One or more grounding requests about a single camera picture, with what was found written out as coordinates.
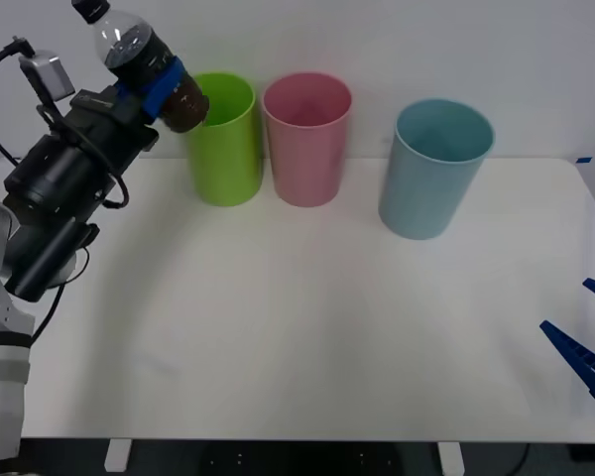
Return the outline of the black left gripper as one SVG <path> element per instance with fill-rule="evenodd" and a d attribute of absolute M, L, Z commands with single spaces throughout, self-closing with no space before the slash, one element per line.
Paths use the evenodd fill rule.
<path fill-rule="evenodd" d="M 150 151 L 159 140 L 151 120 L 159 117 L 184 73 L 181 60 L 174 57 L 156 79 L 141 89 L 142 105 L 119 81 L 100 92 L 81 89 L 69 102 L 65 119 L 123 175 L 142 152 Z"/>

